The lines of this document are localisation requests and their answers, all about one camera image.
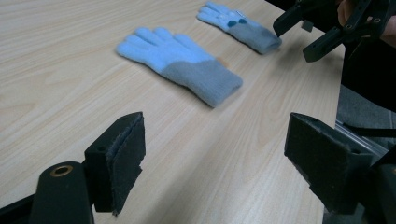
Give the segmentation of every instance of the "wooden table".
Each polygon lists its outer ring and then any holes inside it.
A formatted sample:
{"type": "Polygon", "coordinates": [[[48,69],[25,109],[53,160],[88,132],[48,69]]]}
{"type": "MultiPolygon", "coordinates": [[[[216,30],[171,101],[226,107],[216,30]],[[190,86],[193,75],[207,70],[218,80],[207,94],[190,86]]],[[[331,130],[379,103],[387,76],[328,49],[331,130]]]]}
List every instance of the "wooden table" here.
{"type": "MultiPolygon", "coordinates": [[[[295,26],[259,55],[195,16],[205,1],[0,2],[0,207],[143,111],[147,156],[121,212],[96,223],[321,223],[323,205],[283,155],[290,112],[333,126],[344,50],[306,63],[321,32],[295,26]],[[115,47],[140,26],[189,35],[243,80],[212,109],[115,47]]],[[[218,1],[272,30],[265,1],[218,1]]]]}

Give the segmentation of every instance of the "black plastic part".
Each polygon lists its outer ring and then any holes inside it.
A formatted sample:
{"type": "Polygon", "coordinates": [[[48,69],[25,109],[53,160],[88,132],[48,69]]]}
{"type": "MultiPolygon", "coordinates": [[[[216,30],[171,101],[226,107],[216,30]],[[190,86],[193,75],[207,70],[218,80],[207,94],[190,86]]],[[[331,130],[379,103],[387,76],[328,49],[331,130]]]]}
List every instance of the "black plastic part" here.
{"type": "MultiPolygon", "coordinates": [[[[296,0],[266,0],[272,5],[288,11],[296,3],[296,0]]],[[[309,20],[314,26],[322,32],[327,32],[335,24],[338,24],[337,5],[333,0],[305,0],[303,1],[305,10],[303,11],[302,20],[309,20]]]]}
{"type": "Polygon", "coordinates": [[[30,195],[24,199],[21,199],[0,209],[0,223],[28,223],[34,197],[35,195],[30,195]]]}
{"type": "Polygon", "coordinates": [[[387,224],[396,224],[396,165],[381,165],[377,169],[377,194],[387,224]]]}
{"type": "Polygon", "coordinates": [[[93,223],[82,164],[62,162],[41,174],[29,223],[93,223]]]}
{"type": "Polygon", "coordinates": [[[273,28],[278,37],[285,34],[291,27],[303,18],[303,12],[299,4],[295,4],[274,21],[273,28]]]}
{"type": "Polygon", "coordinates": [[[143,113],[117,119],[85,151],[91,202],[96,212],[122,210],[146,155],[143,113]]]}
{"type": "Polygon", "coordinates": [[[308,63],[316,62],[337,48],[343,41],[341,33],[341,30],[334,26],[329,32],[308,45],[303,50],[305,60],[308,63]]]}
{"type": "Polygon", "coordinates": [[[305,20],[301,28],[303,28],[307,32],[312,32],[312,29],[314,29],[314,23],[312,21],[305,20]]]}
{"type": "Polygon", "coordinates": [[[353,10],[352,14],[348,18],[346,24],[344,25],[344,32],[346,34],[350,34],[356,30],[363,18],[364,12],[367,7],[370,5],[371,0],[364,0],[364,1],[356,1],[357,3],[355,9],[353,10]]]}
{"type": "Polygon", "coordinates": [[[355,189],[372,155],[318,119],[291,113],[285,156],[309,183],[329,211],[353,214],[355,189]]]}
{"type": "Polygon", "coordinates": [[[393,146],[387,154],[379,159],[373,166],[372,169],[377,169],[381,165],[396,164],[396,146],[393,146]]]}

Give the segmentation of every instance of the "light blue glove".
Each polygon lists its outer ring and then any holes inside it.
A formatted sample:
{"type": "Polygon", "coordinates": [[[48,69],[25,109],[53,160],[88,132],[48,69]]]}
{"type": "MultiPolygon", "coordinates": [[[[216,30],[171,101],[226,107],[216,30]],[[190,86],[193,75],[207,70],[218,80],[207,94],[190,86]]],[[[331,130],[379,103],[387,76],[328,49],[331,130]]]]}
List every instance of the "light blue glove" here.
{"type": "Polygon", "coordinates": [[[212,107],[242,86],[242,79],[227,70],[186,35],[165,28],[138,28],[117,46],[117,53],[144,63],[156,73],[192,90],[212,107]]]}
{"type": "Polygon", "coordinates": [[[207,2],[200,8],[198,20],[219,27],[260,54],[277,49],[282,40],[238,10],[207,2]]]}

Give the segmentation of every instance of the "glove finger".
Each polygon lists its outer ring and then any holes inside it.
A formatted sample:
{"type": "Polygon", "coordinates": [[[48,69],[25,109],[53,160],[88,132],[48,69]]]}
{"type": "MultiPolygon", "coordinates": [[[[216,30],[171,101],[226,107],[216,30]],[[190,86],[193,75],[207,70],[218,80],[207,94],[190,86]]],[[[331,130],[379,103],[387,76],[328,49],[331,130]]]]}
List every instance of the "glove finger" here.
{"type": "Polygon", "coordinates": [[[140,48],[140,49],[152,48],[152,45],[149,42],[136,35],[128,35],[125,38],[125,41],[135,48],[140,48]]]}
{"type": "Polygon", "coordinates": [[[163,27],[156,28],[154,34],[157,35],[162,40],[170,40],[173,38],[172,34],[163,27]]]}
{"type": "Polygon", "coordinates": [[[144,63],[148,58],[147,50],[135,48],[126,41],[117,45],[117,53],[119,55],[122,55],[123,57],[137,61],[139,63],[144,63]]]}
{"type": "Polygon", "coordinates": [[[163,41],[158,36],[145,27],[137,28],[134,31],[134,34],[155,46],[161,45],[163,43],[163,41]]]}
{"type": "Polygon", "coordinates": [[[219,19],[218,18],[213,17],[211,15],[208,15],[206,13],[201,13],[201,12],[198,13],[197,18],[200,21],[205,21],[207,23],[214,24],[214,25],[219,23],[219,19]]]}
{"type": "Polygon", "coordinates": [[[199,45],[197,45],[189,36],[187,35],[175,35],[174,39],[183,45],[185,48],[190,49],[194,53],[197,53],[197,55],[205,55],[208,56],[206,51],[202,49],[199,45]]]}
{"type": "Polygon", "coordinates": [[[212,8],[209,8],[209,7],[201,7],[199,9],[199,13],[205,13],[205,14],[207,14],[209,16],[212,16],[212,17],[217,17],[217,16],[220,15],[217,11],[215,11],[212,8]]]}
{"type": "Polygon", "coordinates": [[[213,10],[219,12],[220,14],[226,14],[230,11],[226,6],[224,5],[217,5],[213,2],[207,2],[206,6],[209,8],[212,8],[213,10]]]}

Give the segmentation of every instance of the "glove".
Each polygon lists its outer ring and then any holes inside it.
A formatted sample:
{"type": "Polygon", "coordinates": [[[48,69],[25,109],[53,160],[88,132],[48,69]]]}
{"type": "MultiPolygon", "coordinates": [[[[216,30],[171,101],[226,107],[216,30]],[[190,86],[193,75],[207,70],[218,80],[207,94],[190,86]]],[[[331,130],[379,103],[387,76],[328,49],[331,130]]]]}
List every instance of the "glove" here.
{"type": "Polygon", "coordinates": [[[282,43],[279,37],[244,16],[242,12],[230,10],[223,5],[207,2],[200,8],[197,18],[219,27],[260,54],[277,49],[282,43]]]}
{"type": "Polygon", "coordinates": [[[159,75],[185,86],[212,107],[220,105],[242,86],[227,70],[186,35],[164,28],[138,28],[117,46],[117,53],[143,63],[159,75]]]}

